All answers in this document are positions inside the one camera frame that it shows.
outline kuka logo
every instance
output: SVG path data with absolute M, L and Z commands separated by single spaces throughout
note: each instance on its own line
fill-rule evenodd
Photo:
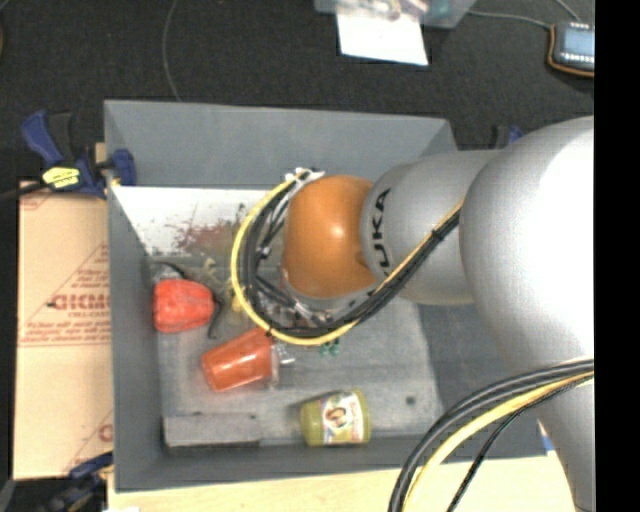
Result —
M 391 189 L 388 188 L 387 190 L 381 192 L 378 197 L 376 198 L 376 210 L 378 210 L 380 212 L 380 214 L 376 217 L 374 212 L 374 216 L 371 219 L 371 225 L 373 226 L 373 233 L 372 233 L 372 238 L 374 240 L 373 242 L 373 249 L 376 251 L 376 253 L 378 254 L 378 265 L 380 265 L 380 267 L 382 268 L 382 271 L 384 272 L 384 275 L 389 275 L 388 272 L 388 268 L 390 266 L 389 263 L 389 258 L 387 256 L 387 250 L 384 247 L 384 244 L 382 243 L 382 217 L 384 214 L 384 200 L 387 197 L 387 194 L 391 192 Z

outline cable bundle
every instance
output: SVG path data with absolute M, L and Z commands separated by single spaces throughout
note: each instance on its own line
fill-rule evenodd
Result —
M 354 304 L 344 315 L 333 318 L 322 311 L 311 311 L 286 291 L 258 274 L 261 261 L 268 257 L 271 242 L 284 225 L 282 217 L 286 212 L 290 192 L 299 184 L 303 185 L 312 174 L 308 169 L 298 172 L 292 179 L 276 186 L 259 201 L 241 224 L 231 250 L 231 282 L 242 308 L 257 325 L 274 337 L 297 345 L 320 345 L 333 341 L 380 311 L 398 294 L 438 243 L 458 225 L 462 207 L 460 202 L 453 208 L 384 281 L 368 292 L 363 301 Z M 269 226 L 266 228 L 266 234 L 261 237 L 267 223 Z M 244 283 L 241 282 L 239 272 L 243 242 Z M 285 325 L 275 318 L 267 317 L 268 308 L 264 307 L 261 294 L 294 313 L 303 310 L 311 325 Z
M 502 420 L 480 450 L 451 501 L 447 510 L 453 511 L 489 447 L 515 418 L 525 410 L 592 379 L 594 371 L 593 358 L 567 362 L 492 384 L 453 406 L 429 429 L 408 457 L 396 480 L 388 511 L 404 510 L 412 493 L 424 483 L 434 467 L 480 429 Z M 421 465 L 422 469 L 414 479 Z

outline yellow jar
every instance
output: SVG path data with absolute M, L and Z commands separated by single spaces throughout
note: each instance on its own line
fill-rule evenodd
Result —
M 309 446 L 365 444 L 371 438 L 369 407 L 359 389 L 310 400 L 300 410 Z

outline robotic arm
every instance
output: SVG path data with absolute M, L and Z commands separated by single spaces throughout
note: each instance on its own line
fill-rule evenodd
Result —
M 593 170 L 594 118 L 587 117 L 503 150 L 399 165 L 376 183 L 321 177 L 288 201 L 284 288 L 298 305 L 344 310 L 377 293 L 463 200 L 457 227 L 399 295 L 421 304 L 475 303 L 516 373 L 592 357 Z M 594 511 L 593 385 L 543 405 L 539 417 L 576 509 Z

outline yellow cable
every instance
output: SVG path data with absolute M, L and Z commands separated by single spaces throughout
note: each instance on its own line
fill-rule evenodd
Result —
M 287 181 L 282 182 L 280 185 L 273 188 L 270 192 L 268 192 L 258 203 L 251 209 L 251 211 L 247 214 L 246 218 L 240 225 L 238 229 L 238 233 L 233 240 L 233 247 L 231 248 L 231 285 L 233 286 L 233 292 L 238 299 L 238 302 L 242 306 L 242 309 L 245 310 L 249 318 L 258 325 L 262 327 L 264 330 L 270 332 L 274 337 L 279 340 L 285 341 L 287 343 L 293 343 L 295 345 L 321 345 L 323 343 L 327 343 L 329 341 L 333 341 L 336 338 L 342 336 L 345 332 L 349 331 L 356 322 L 351 322 L 349 324 L 345 324 L 344 326 L 336 329 L 333 332 L 327 333 L 323 336 L 318 336 L 315 338 L 297 338 L 295 336 L 290 336 L 285 334 L 277 329 L 273 329 L 268 322 L 266 322 L 260 315 L 258 315 L 249 301 L 244 295 L 244 290 L 240 285 L 240 279 L 238 277 L 238 259 L 240 256 L 240 247 L 242 245 L 242 240 L 244 239 L 244 235 L 249 229 L 249 226 L 253 222 L 253 220 L 260 214 L 260 212 L 264 209 L 264 207 L 280 192 L 285 190 L 292 181 L 294 181 L 300 174 L 296 175 L 296 177 L 289 179 Z
M 411 483 L 411 486 L 409 487 L 409 490 L 407 492 L 403 510 L 411 509 L 409 505 L 411 497 L 413 496 L 413 492 L 415 491 L 415 489 L 424 484 L 424 481 L 426 480 L 429 473 L 431 473 L 436 466 L 442 463 L 442 461 L 444 461 L 453 452 L 453 450 L 456 449 L 456 447 L 458 447 L 463 441 L 471 437 L 473 434 L 478 432 L 481 428 L 486 427 L 490 423 L 493 423 L 500 418 L 504 418 L 508 414 L 516 412 L 522 407 L 534 402 L 538 398 L 542 398 L 566 384 L 583 379 L 585 377 L 592 377 L 593 374 L 593 371 L 589 371 L 579 375 L 575 375 L 573 377 L 566 377 L 560 381 L 552 382 L 551 384 L 546 384 L 537 389 L 533 389 L 526 393 L 517 395 L 514 398 L 503 402 L 493 409 L 487 411 L 486 413 L 478 416 L 477 418 L 454 432 L 451 436 L 444 440 L 444 442 L 438 447 L 437 450 L 434 451 L 434 453 L 427 460 L 416 478 Z
M 322 345 L 323 343 L 327 343 L 327 342 L 330 342 L 330 341 L 333 341 L 333 340 L 339 338 L 343 334 L 345 334 L 348 331 L 350 331 L 353 327 L 355 327 L 359 323 L 359 319 L 353 320 L 352 322 L 349 322 L 349 323 L 343 325 L 342 327 L 339 327 L 338 329 L 335 329 L 335 330 L 333 330 L 331 332 L 328 332 L 327 334 L 324 334 L 322 336 L 317 336 L 317 337 L 314 337 L 314 338 L 298 338 L 298 337 L 295 337 L 295 336 L 291 336 L 289 334 L 283 333 L 282 331 L 279 331 L 279 330 L 273 328 L 272 326 L 269 325 L 269 323 L 267 321 L 265 321 L 260 315 L 258 315 L 258 313 L 256 313 L 256 311 L 253 309 L 253 307 L 251 306 L 251 304 L 249 303 L 249 301 L 247 300 L 247 298 L 244 295 L 244 290 L 243 290 L 242 285 L 240 284 L 240 278 L 238 276 L 238 260 L 239 260 L 239 257 L 240 257 L 240 248 L 242 246 L 242 241 L 244 239 L 245 233 L 249 229 L 249 226 L 251 226 L 251 224 L 253 223 L 254 219 L 258 215 L 260 215 L 260 213 L 262 212 L 264 207 L 276 195 L 278 195 L 280 192 L 285 190 L 291 184 L 292 181 L 295 181 L 304 172 L 305 171 L 301 171 L 295 177 L 290 178 L 290 179 L 280 183 L 276 187 L 274 187 L 260 201 L 258 201 L 258 203 L 256 203 L 256 205 L 251 209 L 251 211 L 249 211 L 249 213 L 245 217 L 244 221 L 240 225 L 240 228 L 238 229 L 238 233 L 236 234 L 236 236 L 235 236 L 235 238 L 233 240 L 233 247 L 231 248 L 231 263 L 230 263 L 230 265 L 231 265 L 231 285 L 233 286 L 233 292 L 234 292 L 234 294 L 235 294 L 240 306 L 242 307 L 242 309 L 244 309 L 244 311 L 247 313 L 249 318 L 256 325 L 258 325 L 259 327 L 262 327 L 264 330 L 270 332 L 275 338 L 278 338 L 281 341 L 285 341 L 287 343 L 292 343 L 294 345 L 312 346 L 312 345 Z M 434 229 L 437 230 L 440 227 L 442 227 L 442 225 L 444 225 L 445 222 L 447 222 L 451 217 L 453 217 L 453 215 L 455 215 L 460 210 L 461 206 L 462 206 L 462 201 L 460 201 L 456 205 L 456 207 L 453 208 L 443 218 L 443 220 L 440 221 L 440 223 Z M 376 287 L 375 291 L 373 292 L 373 295 L 375 295 L 381 289 L 383 289 L 385 287 L 385 285 L 389 281 L 391 281 L 391 279 L 393 279 L 399 272 L 401 272 L 402 269 L 404 267 L 406 267 L 406 265 L 409 263 L 411 258 L 413 258 L 413 256 L 420 250 L 420 248 L 426 242 L 428 242 L 432 238 L 432 236 L 433 236 L 433 233 L 429 232 L 422 239 L 422 241 L 413 249 L 413 251 L 411 251 L 409 253 L 409 255 L 405 257 L 405 259 L 402 261 L 402 263 L 400 263 L 400 265 L 398 265 L 393 270 L 393 272 L 391 272 L 391 274 L 389 274 L 389 276 L 387 276 L 385 278 L 385 280 L 382 281 L 382 283 L 380 283 Z

